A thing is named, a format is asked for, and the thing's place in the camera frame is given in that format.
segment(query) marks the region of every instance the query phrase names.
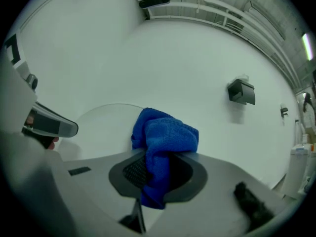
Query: white wall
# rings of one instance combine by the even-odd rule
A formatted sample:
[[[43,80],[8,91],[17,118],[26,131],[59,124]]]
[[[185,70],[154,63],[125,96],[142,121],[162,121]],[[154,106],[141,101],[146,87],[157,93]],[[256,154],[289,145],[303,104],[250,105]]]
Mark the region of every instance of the white wall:
[[[44,6],[22,32],[39,101],[75,120],[109,103],[165,111],[199,130],[199,153],[275,185],[287,170],[298,115],[280,73],[248,43],[217,29],[180,21],[137,27],[142,20],[135,0]],[[228,100],[227,82],[244,73],[255,86],[255,106]],[[289,109],[284,122],[281,102]],[[114,145],[129,137],[103,139]]]

